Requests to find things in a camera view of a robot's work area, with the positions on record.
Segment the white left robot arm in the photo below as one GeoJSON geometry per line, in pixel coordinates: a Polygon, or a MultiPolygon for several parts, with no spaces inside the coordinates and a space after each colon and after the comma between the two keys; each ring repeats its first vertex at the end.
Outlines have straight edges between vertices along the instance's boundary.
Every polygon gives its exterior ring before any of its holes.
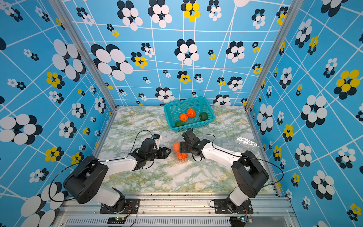
{"type": "Polygon", "coordinates": [[[124,158],[100,161],[88,156],[64,180],[63,187],[79,204],[94,201],[109,212],[122,213],[128,209],[125,196],[115,188],[103,187],[104,179],[121,172],[142,169],[149,161],[168,158],[172,150],[160,147],[160,141],[158,134],[147,138],[124,158]]]}

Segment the orange fruit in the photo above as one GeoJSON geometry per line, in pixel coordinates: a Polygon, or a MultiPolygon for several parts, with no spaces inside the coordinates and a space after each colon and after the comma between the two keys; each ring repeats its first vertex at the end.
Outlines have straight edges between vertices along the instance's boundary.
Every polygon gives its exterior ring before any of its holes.
{"type": "Polygon", "coordinates": [[[188,158],[188,153],[177,153],[177,158],[179,161],[185,161],[188,158]]]}
{"type": "Polygon", "coordinates": [[[180,143],[179,142],[174,143],[173,150],[175,152],[180,152],[180,143]]]}
{"type": "Polygon", "coordinates": [[[195,118],[195,116],[196,116],[196,112],[195,112],[195,110],[194,109],[192,109],[192,108],[189,108],[188,110],[187,110],[187,113],[186,113],[187,115],[188,115],[188,118],[195,118]]]}
{"type": "Polygon", "coordinates": [[[189,119],[189,118],[188,118],[188,115],[187,115],[186,113],[182,113],[182,114],[180,114],[180,120],[181,120],[182,122],[186,122],[188,119],[189,119]]]}

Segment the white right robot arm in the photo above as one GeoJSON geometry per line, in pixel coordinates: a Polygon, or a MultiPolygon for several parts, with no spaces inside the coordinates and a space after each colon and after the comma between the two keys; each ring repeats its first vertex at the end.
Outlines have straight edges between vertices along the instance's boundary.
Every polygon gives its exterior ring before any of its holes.
{"type": "Polygon", "coordinates": [[[207,139],[200,140],[192,128],[187,129],[182,137],[184,141],[180,143],[181,153],[209,159],[232,170],[237,186],[225,202],[225,206],[232,214],[239,213],[243,209],[243,204],[250,198],[255,198],[269,180],[261,159],[256,158],[251,151],[239,154],[214,145],[207,139]]]}

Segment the green fruit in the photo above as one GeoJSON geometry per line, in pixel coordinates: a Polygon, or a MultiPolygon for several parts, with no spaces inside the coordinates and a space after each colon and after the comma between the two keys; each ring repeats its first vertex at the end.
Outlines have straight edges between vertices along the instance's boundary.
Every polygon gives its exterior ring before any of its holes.
{"type": "Polygon", "coordinates": [[[199,114],[199,119],[203,122],[203,121],[207,121],[209,119],[209,116],[206,112],[202,112],[199,114]]]}
{"type": "Polygon", "coordinates": [[[182,127],[182,126],[184,126],[184,122],[183,121],[177,121],[175,123],[175,127],[182,127]]]}

